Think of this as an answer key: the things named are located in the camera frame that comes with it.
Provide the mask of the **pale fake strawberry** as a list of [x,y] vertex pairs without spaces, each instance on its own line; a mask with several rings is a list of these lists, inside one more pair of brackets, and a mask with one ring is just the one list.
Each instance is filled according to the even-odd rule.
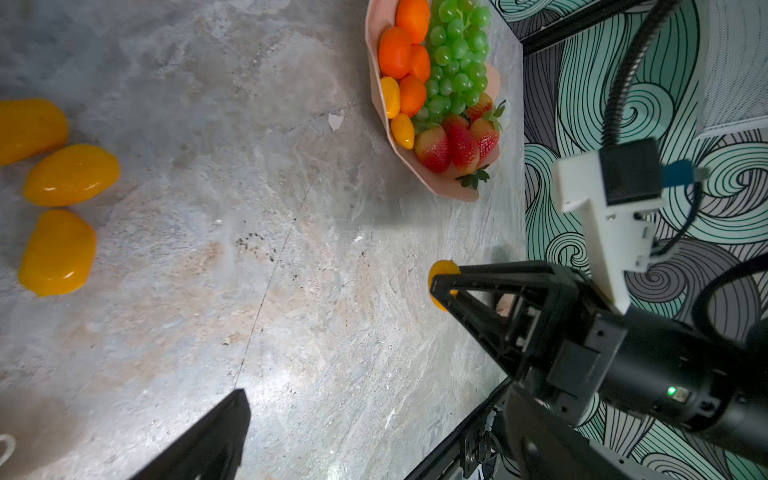
[[450,165],[449,143],[442,126],[436,126],[416,135],[414,153],[429,171],[442,174]]

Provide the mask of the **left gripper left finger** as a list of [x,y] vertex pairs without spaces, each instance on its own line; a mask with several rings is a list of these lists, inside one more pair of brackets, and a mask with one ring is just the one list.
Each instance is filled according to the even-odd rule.
[[132,479],[234,479],[251,420],[244,389],[235,389]]

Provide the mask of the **red fake strawberry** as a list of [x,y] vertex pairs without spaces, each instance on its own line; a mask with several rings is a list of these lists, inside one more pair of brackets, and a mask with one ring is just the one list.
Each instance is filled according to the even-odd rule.
[[463,116],[450,114],[442,124],[448,140],[448,177],[457,180],[464,188],[476,190],[488,180],[486,173],[477,174],[480,165],[480,148],[470,132],[469,122]]
[[483,92],[478,102],[466,110],[470,120],[470,134],[478,144],[481,162],[486,160],[499,142],[502,133],[501,117],[505,109],[505,100],[495,105],[493,99]]

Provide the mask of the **yellow fake kumquat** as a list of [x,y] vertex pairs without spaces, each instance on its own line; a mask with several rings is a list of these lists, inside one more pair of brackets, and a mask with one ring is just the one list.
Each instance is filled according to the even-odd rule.
[[396,118],[401,111],[401,93],[400,86],[396,79],[386,76],[380,80],[381,92],[384,98],[386,116],[392,120]]
[[412,150],[415,143],[415,129],[410,117],[398,113],[390,120],[390,130],[397,145],[406,150]]
[[1,165],[10,165],[63,147],[66,115],[46,99],[1,101]]
[[428,275],[428,292],[433,304],[442,312],[447,312],[448,309],[441,302],[440,296],[448,292],[452,298],[456,298],[458,291],[456,289],[448,289],[446,287],[446,278],[448,276],[456,276],[461,273],[459,266],[453,260],[439,260],[435,262]]
[[23,196],[42,207],[71,206],[107,190],[119,177],[115,155],[95,145],[71,145],[46,156],[29,172]]
[[84,286],[97,248],[95,230],[75,213],[43,213],[24,252],[18,278],[38,296],[58,296]]

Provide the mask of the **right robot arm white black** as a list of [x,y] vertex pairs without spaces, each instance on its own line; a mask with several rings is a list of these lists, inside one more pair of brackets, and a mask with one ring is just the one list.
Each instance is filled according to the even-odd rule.
[[767,475],[767,133],[704,138],[702,1],[525,50],[529,259],[436,263],[525,479]]

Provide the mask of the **orange fake tangerine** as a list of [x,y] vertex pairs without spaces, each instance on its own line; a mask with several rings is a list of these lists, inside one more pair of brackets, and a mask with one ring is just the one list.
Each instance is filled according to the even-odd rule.
[[422,83],[426,83],[430,79],[431,60],[424,45],[414,44],[411,47],[410,74]]
[[421,44],[426,38],[430,18],[431,10],[427,0],[400,0],[395,25],[409,34],[412,44]]
[[400,80],[399,88],[401,112],[408,117],[414,117],[426,101],[425,84],[418,77],[408,75]]
[[409,33],[400,27],[388,28],[380,37],[378,63],[381,73],[400,80],[410,73],[412,43]]

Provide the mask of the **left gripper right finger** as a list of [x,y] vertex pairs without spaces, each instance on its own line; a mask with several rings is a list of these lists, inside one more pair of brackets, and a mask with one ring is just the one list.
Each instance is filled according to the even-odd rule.
[[516,386],[504,407],[506,443],[523,479],[658,479],[660,474],[571,429]]

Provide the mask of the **pink scalloped fruit bowl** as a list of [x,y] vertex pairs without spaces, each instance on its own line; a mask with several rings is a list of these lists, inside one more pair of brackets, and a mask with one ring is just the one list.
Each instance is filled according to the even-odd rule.
[[396,155],[434,194],[476,201],[500,156],[507,103],[477,1],[371,1],[373,104]]

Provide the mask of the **green fake grape bunch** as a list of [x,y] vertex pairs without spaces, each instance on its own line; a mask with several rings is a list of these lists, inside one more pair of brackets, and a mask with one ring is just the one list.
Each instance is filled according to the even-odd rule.
[[426,102],[414,117],[418,133],[441,124],[449,114],[466,115],[488,86],[490,6],[481,1],[434,1],[431,13],[426,38],[431,75],[425,83]]

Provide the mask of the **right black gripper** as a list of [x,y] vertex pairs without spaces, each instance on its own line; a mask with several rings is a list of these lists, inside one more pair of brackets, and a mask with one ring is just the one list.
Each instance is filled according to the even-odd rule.
[[570,270],[544,261],[459,266],[441,302],[512,379],[575,424],[594,394],[683,429],[720,414],[714,345],[691,326],[618,315]]

